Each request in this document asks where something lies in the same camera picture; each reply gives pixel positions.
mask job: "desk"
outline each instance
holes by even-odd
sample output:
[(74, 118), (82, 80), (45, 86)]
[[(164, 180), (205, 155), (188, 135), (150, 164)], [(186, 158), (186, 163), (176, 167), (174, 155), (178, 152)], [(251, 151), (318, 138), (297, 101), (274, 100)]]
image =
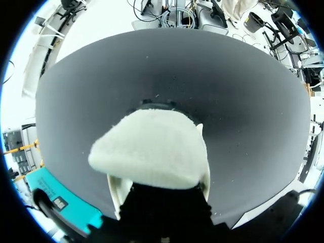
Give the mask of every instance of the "desk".
[(47, 169), (104, 215), (115, 217), (107, 177), (90, 168), (88, 154), (142, 99), (172, 99), (204, 124), (214, 223), (234, 225), (296, 177), (310, 117), (310, 101), (297, 77), (227, 36), (132, 31), (62, 59), (41, 77), (37, 90), (37, 134)]

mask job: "white cloth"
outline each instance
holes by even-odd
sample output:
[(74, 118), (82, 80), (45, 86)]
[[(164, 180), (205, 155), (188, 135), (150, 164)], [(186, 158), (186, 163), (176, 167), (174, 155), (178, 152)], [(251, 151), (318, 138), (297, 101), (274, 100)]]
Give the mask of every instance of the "white cloth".
[(199, 182), (210, 187), (201, 132), (184, 114), (171, 110), (138, 110), (124, 117), (93, 144), (89, 164), (155, 187), (188, 189)]
[(257, 3), (258, 0), (223, 0), (221, 9), (227, 19), (238, 22), (242, 15)]

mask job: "black cable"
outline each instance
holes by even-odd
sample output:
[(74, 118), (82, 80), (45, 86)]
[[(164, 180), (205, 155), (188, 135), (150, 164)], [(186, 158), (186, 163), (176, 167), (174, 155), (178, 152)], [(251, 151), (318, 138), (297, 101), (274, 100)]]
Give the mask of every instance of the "black cable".
[(153, 21), (155, 21), (155, 20), (159, 20), (159, 17), (157, 17), (157, 18), (155, 18), (155, 19), (152, 19), (152, 20), (143, 20), (143, 19), (140, 19), (140, 18), (137, 16), (136, 12), (135, 12), (135, 10), (141, 12), (140, 10), (138, 10), (137, 8), (135, 8), (136, 0), (134, 0), (134, 5), (131, 5), (131, 4), (128, 2), (128, 0), (127, 0), (127, 3), (128, 3), (128, 4), (133, 8), (133, 12), (134, 12), (134, 14), (135, 14), (135, 17), (136, 17), (138, 20), (140, 20), (140, 21), (142, 21), (142, 22), (153, 22)]
[(283, 61), (287, 56), (289, 55), (289, 51), (288, 51), (288, 53), (287, 53), (287, 55), (285, 55), (285, 57), (284, 58), (282, 58), (282, 59), (279, 59), (279, 62), (281, 62), (281, 61)]
[(316, 189), (306, 189), (306, 190), (300, 191), (300, 192), (298, 193), (298, 196), (300, 196), (300, 195), (302, 195), (302, 194), (304, 194), (304, 193), (308, 193), (308, 192), (310, 192), (310, 193), (316, 193), (317, 190), (316, 190)]
[(247, 41), (246, 41), (242, 36), (240, 36), (239, 34), (233, 34), (232, 37), (234, 38), (235, 35), (237, 35), (238, 37), (241, 37), (241, 38), (242, 38), (242, 42), (244, 42), (244, 43), (247, 42)]
[(178, 0), (176, 0), (176, 28), (178, 23)]
[[(13, 66), (14, 66), (14, 70), (15, 70), (15, 64), (11, 61), (11, 60), (9, 60), (9, 63), (11, 63)], [(6, 82), (8, 82), (9, 81), (9, 79), (11, 79), (11, 77), (14, 75), (14, 72), (10, 75), (10, 77), (9, 78), (7, 78), (2, 84), (4, 85)]]

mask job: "office chair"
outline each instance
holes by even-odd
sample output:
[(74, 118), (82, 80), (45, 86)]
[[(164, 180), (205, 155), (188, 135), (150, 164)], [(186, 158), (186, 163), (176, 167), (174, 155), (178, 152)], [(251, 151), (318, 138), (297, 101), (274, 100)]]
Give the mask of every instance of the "office chair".
[(74, 17), (76, 14), (82, 10), (86, 11), (87, 7), (82, 6), (82, 2), (77, 2), (76, 0), (61, 0), (61, 4), (63, 9), (65, 10), (64, 14), (56, 13), (61, 16), (61, 19), (66, 18), (66, 25), (69, 25), (69, 21), (72, 20), (72, 22), (75, 22)]
[[(268, 39), (268, 42), (270, 44), (270, 49), (272, 51), (287, 42), (294, 44), (293, 38), (298, 36), (299, 32), (291, 20), (292, 16), (293, 16), (293, 11), (291, 9), (281, 8), (281, 7), (278, 8), (278, 11), (276, 13), (271, 15), (271, 19), (273, 23), (276, 25), (278, 30), (266, 26), (269, 29), (271, 29), (271, 31), (273, 32), (274, 35), (273, 40), (270, 40), (269, 36), (265, 32), (263, 32), (263, 34)], [(285, 38), (284, 40), (280, 39), (279, 33), (281, 33), (284, 36)], [(277, 38), (279, 40), (279, 43), (274, 45), (274, 42), (276, 41)]]

